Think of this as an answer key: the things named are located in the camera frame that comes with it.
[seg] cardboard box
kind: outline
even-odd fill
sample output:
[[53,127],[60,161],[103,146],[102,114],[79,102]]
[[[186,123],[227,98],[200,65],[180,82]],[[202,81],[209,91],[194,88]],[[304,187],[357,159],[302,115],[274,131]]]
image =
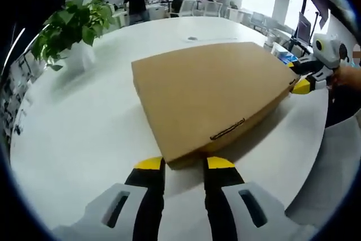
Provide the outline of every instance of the cardboard box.
[[172,168],[234,141],[274,109],[297,79],[251,42],[168,52],[135,61],[132,69],[159,149]]

